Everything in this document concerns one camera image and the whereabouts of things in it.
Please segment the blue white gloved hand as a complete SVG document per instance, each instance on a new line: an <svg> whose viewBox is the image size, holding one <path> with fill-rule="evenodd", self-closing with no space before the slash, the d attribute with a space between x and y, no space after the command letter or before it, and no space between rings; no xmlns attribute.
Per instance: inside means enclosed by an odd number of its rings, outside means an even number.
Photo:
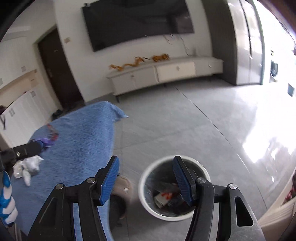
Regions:
<svg viewBox="0 0 296 241"><path fill-rule="evenodd" d="M12 197L11 179L6 171L1 171L1 220L12 226L18 216L16 202Z"/></svg>

